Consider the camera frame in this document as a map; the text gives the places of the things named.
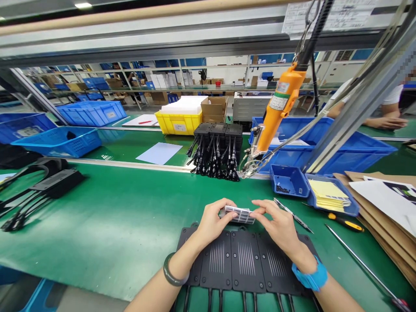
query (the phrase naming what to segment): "white shirt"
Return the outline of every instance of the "white shirt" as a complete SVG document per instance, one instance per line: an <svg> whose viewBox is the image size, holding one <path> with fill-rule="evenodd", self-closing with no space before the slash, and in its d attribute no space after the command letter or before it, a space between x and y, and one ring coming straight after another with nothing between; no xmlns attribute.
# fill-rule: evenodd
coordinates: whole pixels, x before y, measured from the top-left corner
<svg viewBox="0 0 416 312"><path fill-rule="evenodd" d="M339 89L331 96L331 98L329 99L327 105L331 104L337 98L337 96L340 95L342 91L344 91L344 89L350 83L351 79L348 79L346 82L344 82L342 84L342 86L339 87ZM397 87L395 87L390 92L390 94L384 99L384 101L383 101L383 103L381 105L390 105L390 104L398 103L399 100L400 100L400 95L402 93L402 90L403 90L403 85L402 84L400 84ZM344 102L344 103L348 102L348 100L350 99L350 97L351 96L344 97L344 99L342 100L342 102Z"/></svg>

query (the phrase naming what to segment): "blue plastic bin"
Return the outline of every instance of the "blue plastic bin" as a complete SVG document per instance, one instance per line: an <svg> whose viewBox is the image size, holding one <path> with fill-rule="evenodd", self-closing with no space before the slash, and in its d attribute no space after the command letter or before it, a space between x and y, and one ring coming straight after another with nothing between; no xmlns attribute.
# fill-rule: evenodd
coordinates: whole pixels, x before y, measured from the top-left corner
<svg viewBox="0 0 416 312"><path fill-rule="evenodd" d="M90 93L88 94L88 96L86 96L85 94L83 95L77 95L77 98L79 101L81 102L86 102L86 101L95 101L95 100L101 100L103 98L103 96L100 93Z"/></svg>
<svg viewBox="0 0 416 312"><path fill-rule="evenodd" d="M9 144L53 128L56 125L45 113L0 114L0 143Z"/></svg>
<svg viewBox="0 0 416 312"><path fill-rule="evenodd" d="M102 127L127 117L119 101L85 101L57 109L72 126Z"/></svg>
<svg viewBox="0 0 416 312"><path fill-rule="evenodd" d="M68 140L68 131L71 131L77 137ZM98 136L97 129L59 127L17 140L12 144L23 146L27 150L38 152L45 156L79 158L100 147L102 142Z"/></svg>
<svg viewBox="0 0 416 312"><path fill-rule="evenodd" d="M284 118L277 130L279 132L279 140L290 138L312 120L313 118ZM322 118L311 130L300 137L310 146L286 145L277 151L276 155L260 172L268 174L270 172L270 164L302 168L311 156L316 144L318 144L333 121L331 118ZM253 117L253 127L262 122L262 117ZM253 143L253 132L251 133L249 143ZM276 147L276 145L270 145L269 150L273 150ZM319 170L318 174L321 176L332 176L335 172L363 172L384 156L390 155L395 151L397 151L395 147L356 131Z"/></svg>
<svg viewBox="0 0 416 312"><path fill-rule="evenodd" d="M343 186L343 184L341 183L341 181L339 181L338 179L335 178L328 178L328 177L324 177L324 176L320 176L320 175L311 175L306 173L305 174L306 177L306 181L308 183L308 187L310 188L310 193L309 193L309 197L308 197L308 205L314 207L315 209L318 210L324 210L324 211L328 211L328 212L332 212L332 213L336 213L336 214L343 214L343 215L350 215L352 217L357 217L359 212L360 212L360 207L358 206L357 202L355 201L354 197L352 196L352 194L346 189L345 186ZM316 206L316 196L315 193L312 191L312 188L309 184L308 180L316 180L316 181L325 181L325 182L332 182L334 183L341 191L343 191L348 198L351 201L351 205L348 207L344 208L344 213L342 212L337 212L337 211L333 211L333 210L328 210L328 209L324 209L321 207L317 207Z"/></svg>
<svg viewBox="0 0 416 312"><path fill-rule="evenodd" d="M109 90L110 87L103 77L84 78L84 82L89 88L98 88L100 90Z"/></svg>
<svg viewBox="0 0 416 312"><path fill-rule="evenodd" d="M309 196L309 184L306 181L305 175L297 167L271 165L270 180L272 181L273 191L276 194L304 198ZM288 189L289 193L277 191L277 186Z"/></svg>
<svg viewBox="0 0 416 312"><path fill-rule="evenodd" d="M55 84L55 88L58 90L69 91L69 87L66 84Z"/></svg>

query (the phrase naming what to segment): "blue wristband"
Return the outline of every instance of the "blue wristband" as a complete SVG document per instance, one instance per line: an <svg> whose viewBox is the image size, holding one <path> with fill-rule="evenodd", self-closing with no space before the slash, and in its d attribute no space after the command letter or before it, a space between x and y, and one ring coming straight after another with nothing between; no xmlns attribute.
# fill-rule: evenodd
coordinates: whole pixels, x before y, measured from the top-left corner
<svg viewBox="0 0 416 312"><path fill-rule="evenodd" d="M315 273L303 274L301 271L299 271L295 264L292 264L292 271L297 277L298 281L300 281L304 287L312 289L315 292L319 292L319 290L326 284L326 281L328 280L328 272L325 266L319 261L319 259L316 256L314 257L318 262L318 268Z"/></svg>

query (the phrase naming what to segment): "yellow plastic crate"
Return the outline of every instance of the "yellow plastic crate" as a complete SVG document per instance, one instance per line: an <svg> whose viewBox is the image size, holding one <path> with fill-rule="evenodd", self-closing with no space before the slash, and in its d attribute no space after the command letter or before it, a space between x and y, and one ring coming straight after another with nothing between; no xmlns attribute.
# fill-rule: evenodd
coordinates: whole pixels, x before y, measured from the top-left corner
<svg viewBox="0 0 416 312"><path fill-rule="evenodd" d="M194 135L202 123L202 112L197 115L155 113L163 134Z"/></svg>

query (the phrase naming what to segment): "hand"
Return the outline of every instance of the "hand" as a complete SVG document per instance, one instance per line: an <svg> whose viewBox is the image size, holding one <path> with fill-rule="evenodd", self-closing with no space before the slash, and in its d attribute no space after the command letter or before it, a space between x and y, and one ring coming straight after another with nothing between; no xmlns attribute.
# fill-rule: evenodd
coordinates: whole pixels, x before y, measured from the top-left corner
<svg viewBox="0 0 416 312"><path fill-rule="evenodd" d="M205 248L210 242L220 236L225 226L237 215L236 212L227 213L222 219L218 213L226 205L236 207L236 204L227 198L220 199L212 204L206 205L204 214L201 218L201 223L194 233L198 237L198 241L203 244Z"/></svg>
<svg viewBox="0 0 416 312"><path fill-rule="evenodd" d="M407 126L407 120L401 118L381 117L374 119L367 119L364 125L376 129L390 129L396 130Z"/></svg>
<svg viewBox="0 0 416 312"><path fill-rule="evenodd" d="M274 201L253 200L252 203L260 208L254 210L250 216L256 218L269 233L273 241L296 264L304 274L312 274L317 270L317 262L309 248L302 243L295 229L293 215L281 210ZM273 220L267 219L268 213Z"/></svg>

